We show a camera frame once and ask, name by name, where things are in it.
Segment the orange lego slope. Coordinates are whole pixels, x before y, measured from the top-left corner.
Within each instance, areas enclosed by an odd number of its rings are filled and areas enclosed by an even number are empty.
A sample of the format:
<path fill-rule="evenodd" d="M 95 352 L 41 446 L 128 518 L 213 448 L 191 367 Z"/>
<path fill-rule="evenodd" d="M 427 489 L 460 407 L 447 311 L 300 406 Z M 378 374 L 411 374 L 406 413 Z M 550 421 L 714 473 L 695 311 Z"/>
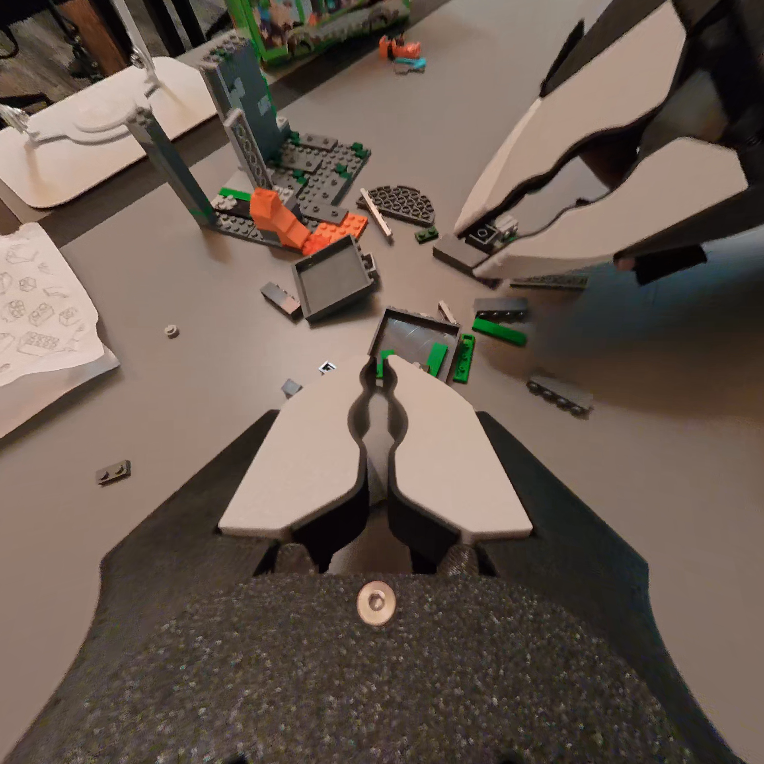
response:
<path fill-rule="evenodd" d="M 302 223 L 300 205 L 290 189 L 257 187 L 251 193 L 249 212 L 253 224 L 261 232 L 274 234 L 278 243 L 301 252 L 311 232 Z"/>

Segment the dark grey long lego brick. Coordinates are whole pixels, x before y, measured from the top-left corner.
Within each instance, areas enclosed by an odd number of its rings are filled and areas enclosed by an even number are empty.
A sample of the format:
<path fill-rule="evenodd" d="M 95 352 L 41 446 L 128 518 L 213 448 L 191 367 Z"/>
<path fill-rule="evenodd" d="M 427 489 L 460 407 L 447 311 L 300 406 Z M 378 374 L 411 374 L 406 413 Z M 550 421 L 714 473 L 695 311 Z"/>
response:
<path fill-rule="evenodd" d="M 453 234 L 444 235 L 433 243 L 433 256 L 469 276 L 491 256 Z"/>

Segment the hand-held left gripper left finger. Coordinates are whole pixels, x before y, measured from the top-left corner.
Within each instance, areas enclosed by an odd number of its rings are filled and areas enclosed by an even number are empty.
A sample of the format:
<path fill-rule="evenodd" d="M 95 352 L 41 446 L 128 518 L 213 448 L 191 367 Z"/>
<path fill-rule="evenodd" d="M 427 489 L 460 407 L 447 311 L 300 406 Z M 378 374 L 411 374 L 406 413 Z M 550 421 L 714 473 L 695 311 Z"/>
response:
<path fill-rule="evenodd" d="M 371 357 L 356 355 L 285 402 L 218 522 L 222 534 L 287 538 L 355 494 L 371 376 Z"/>

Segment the orange lego plate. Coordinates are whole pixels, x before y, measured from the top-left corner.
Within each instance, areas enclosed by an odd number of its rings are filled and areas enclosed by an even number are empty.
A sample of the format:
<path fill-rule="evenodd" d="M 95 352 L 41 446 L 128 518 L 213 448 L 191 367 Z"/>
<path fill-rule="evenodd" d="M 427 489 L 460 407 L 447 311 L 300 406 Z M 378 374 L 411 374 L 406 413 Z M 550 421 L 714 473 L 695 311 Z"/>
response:
<path fill-rule="evenodd" d="M 320 222 L 303 244 L 302 255 L 312 256 L 349 235 L 358 241 L 367 226 L 368 218 L 365 215 L 353 213 L 348 213 L 340 224 Z"/>

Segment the grey lego baseplate build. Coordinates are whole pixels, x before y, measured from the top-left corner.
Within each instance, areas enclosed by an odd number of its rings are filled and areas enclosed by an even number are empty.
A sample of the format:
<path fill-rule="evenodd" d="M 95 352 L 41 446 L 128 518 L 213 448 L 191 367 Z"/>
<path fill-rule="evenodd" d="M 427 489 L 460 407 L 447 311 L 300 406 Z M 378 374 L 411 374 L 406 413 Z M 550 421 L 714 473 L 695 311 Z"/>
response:
<path fill-rule="evenodd" d="M 278 112 L 277 121 L 285 129 L 285 140 L 271 161 L 263 158 L 242 110 L 230 111 L 221 121 L 238 160 L 238 174 L 211 202 L 218 216 L 214 230 L 302 255 L 255 227 L 249 212 L 252 191 L 264 187 L 287 193 L 290 189 L 300 205 L 302 223 L 312 234 L 320 222 L 340 224 L 348 215 L 340 203 L 366 165 L 370 150 L 358 142 L 345 144 L 314 132 L 295 131 Z"/>
<path fill-rule="evenodd" d="M 207 52 L 198 69 L 221 121 L 230 111 L 242 110 L 263 158 L 275 158 L 285 140 L 285 129 L 277 121 L 277 110 L 251 40 L 229 32 Z"/>

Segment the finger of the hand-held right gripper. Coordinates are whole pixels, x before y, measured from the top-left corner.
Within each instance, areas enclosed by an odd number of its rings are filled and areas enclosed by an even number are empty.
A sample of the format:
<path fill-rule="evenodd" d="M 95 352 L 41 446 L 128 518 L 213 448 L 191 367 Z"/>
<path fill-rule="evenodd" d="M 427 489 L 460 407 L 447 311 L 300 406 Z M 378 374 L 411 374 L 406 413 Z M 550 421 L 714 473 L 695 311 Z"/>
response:
<path fill-rule="evenodd" d="M 693 138 L 673 140 L 638 162 L 610 194 L 511 242 L 475 268 L 474 276 L 525 278 L 609 261 L 748 186 L 735 150 Z"/>
<path fill-rule="evenodd" d="M 548 176 L 569 150 L 628 128 L 663 103 L 678 68 L 685 29 L 672 2 L 644 19 L 532 103 L 475 183 L 454 225 L 464 233 L 511 193 Z"/>

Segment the dark grey lego window frame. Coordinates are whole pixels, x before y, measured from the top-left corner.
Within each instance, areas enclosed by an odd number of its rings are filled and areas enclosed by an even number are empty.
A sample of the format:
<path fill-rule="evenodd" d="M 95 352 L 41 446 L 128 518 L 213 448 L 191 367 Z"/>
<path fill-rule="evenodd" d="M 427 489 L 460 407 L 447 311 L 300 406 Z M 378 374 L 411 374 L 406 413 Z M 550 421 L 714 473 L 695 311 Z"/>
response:
<path fill-rule="evenodd" d="M 373 256 L 361 251 L 352 234 L 303 257 L 291 268 L 302 315 L 311 325 L 374 292 L 380 281 Z"/>

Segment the lego set box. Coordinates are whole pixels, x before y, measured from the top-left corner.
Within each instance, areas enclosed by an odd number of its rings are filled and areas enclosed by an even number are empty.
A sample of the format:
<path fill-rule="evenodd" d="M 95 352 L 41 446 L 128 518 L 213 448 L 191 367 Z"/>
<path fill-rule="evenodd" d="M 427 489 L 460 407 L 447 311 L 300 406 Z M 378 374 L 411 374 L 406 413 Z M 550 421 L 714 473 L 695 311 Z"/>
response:
<path fill-rule="evenodd" d="M 261 64 L 282 64 L 406 21 L 410 1 L 226 1 Z"/>

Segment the dark blue-grey lego bar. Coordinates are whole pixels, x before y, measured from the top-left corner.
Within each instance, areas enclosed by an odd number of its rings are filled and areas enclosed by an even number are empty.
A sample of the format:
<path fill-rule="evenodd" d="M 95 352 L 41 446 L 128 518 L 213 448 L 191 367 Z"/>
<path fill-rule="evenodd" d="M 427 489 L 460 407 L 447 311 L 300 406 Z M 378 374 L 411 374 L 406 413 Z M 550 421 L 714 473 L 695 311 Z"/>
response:
<path fill-rule="evenodd" d="M 154 168 L 175 192 L 200 228 L 217 228 L 218 216 L 151 110 L 138 107 L 125 126 Z"/>

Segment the small orange lego piece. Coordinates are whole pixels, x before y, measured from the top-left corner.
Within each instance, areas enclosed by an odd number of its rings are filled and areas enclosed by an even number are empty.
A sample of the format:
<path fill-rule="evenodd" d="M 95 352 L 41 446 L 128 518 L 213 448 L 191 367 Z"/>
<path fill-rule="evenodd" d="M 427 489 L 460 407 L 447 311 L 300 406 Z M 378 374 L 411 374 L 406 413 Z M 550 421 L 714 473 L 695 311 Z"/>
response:
<path fill-rule="evenodd" d="M 419 59 L 422 55 L 421 43 L 406 43 L 403 34 L 398 37 L 388 37 L 387 35 L 383 35 L 379 39 L 378 47 L 379 55 L 382 60 L 415 60 Z"/>

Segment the white printed paper bag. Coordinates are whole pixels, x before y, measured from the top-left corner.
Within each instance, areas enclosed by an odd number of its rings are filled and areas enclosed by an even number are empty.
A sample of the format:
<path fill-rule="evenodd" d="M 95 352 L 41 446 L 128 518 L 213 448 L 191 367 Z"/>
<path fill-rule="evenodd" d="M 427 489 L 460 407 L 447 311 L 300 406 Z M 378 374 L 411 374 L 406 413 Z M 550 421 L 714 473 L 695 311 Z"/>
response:
<path fill-rule="evenodd" d="M 41 225 L 1 237 L 1 436 L 120 365 L 99 313 Z"/>

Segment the bright green long lego bar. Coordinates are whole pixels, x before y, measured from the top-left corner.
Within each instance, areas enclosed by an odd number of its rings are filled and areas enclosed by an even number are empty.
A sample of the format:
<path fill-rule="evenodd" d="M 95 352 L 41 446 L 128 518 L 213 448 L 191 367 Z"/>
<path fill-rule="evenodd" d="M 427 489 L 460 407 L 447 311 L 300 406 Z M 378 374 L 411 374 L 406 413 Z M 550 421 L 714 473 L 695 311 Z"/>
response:
<path fill-rule="evenodd" d="M 477 333 L 506 342 L 516 347 L 524 348 L 527 345 L 527 335 L 507 325 L 476 317 L 472 323 L 472 329 Z"/>

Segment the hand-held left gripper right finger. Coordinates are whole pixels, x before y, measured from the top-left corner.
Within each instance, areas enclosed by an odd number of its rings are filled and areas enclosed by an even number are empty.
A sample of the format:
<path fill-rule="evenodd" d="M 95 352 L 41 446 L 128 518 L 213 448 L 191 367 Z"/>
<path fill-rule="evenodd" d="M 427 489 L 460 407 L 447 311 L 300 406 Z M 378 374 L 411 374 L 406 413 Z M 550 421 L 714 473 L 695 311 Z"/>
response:
<path fill-rule="evenodd" d="M 388 467 L 393 495 L 463 542 L 530 536 L 532 521 L 475 408 L 403 358 L 387 358 L 386 366 L 400 421 Z"/>

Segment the thin light grey lego plate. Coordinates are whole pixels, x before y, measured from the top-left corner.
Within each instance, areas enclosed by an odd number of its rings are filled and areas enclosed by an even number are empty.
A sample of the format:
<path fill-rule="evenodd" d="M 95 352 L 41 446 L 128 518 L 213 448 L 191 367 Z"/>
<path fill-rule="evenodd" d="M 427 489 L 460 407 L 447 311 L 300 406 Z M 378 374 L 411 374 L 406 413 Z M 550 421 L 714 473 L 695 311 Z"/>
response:
<path fill-rule="evenodd" d="M 378 209 L 377 204 L 374 202 L 369 191 L 361 187 L 360 194 L 361 194 L 361 198 L 364 200 L 364 204 L 366 205 L 366 209 L 368 210 L 368 213 L 374 219 L 377 227 L 379 228 L 380 232 L 386 239 L 387 243 L 388 244 L 394 243 L 394 234 L 391 231 L 386 220 L 384 219 L 384 216 L 381 214 L 380 210 Z"/>

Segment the dark grey half-round lego plate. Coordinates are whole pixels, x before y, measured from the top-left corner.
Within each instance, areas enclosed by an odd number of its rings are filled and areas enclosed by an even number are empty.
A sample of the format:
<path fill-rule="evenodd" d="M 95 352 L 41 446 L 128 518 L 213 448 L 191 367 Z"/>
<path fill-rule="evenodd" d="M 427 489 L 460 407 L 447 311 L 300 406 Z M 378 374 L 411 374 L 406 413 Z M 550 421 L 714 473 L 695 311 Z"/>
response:
<path fill-rule="evenodd" d="M 428 196 L 411 186 L 377 186 L 367 191 L 380 215 L 430 228 L 435 209 Z"/>

